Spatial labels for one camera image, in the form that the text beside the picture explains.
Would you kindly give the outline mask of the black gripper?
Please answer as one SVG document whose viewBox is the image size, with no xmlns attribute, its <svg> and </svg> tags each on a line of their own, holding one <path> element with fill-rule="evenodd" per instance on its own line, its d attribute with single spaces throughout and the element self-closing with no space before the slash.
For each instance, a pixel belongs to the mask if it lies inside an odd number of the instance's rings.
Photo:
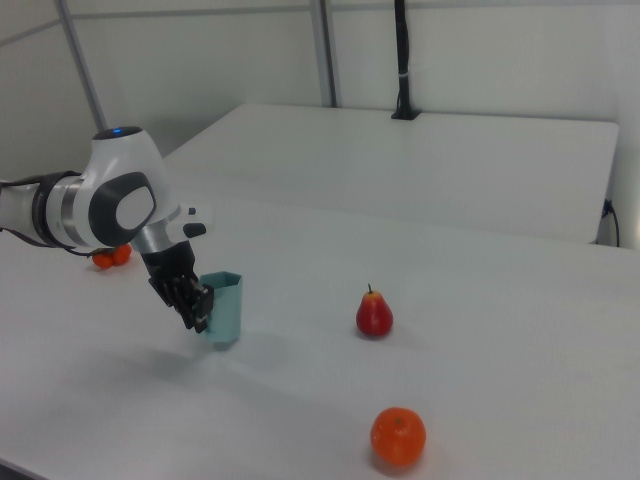
<svg viewBox="0 0 640 480">
<path fill-rule="evenodd" d="M 204 332 L 214 308 L 214 290 L 198 284 L 191 244 L 180 242 L 161 252 L 142 254 L 141 258 L 149 283 L 165 304 L 178 312 L 187 329 Z"/>
</svg>

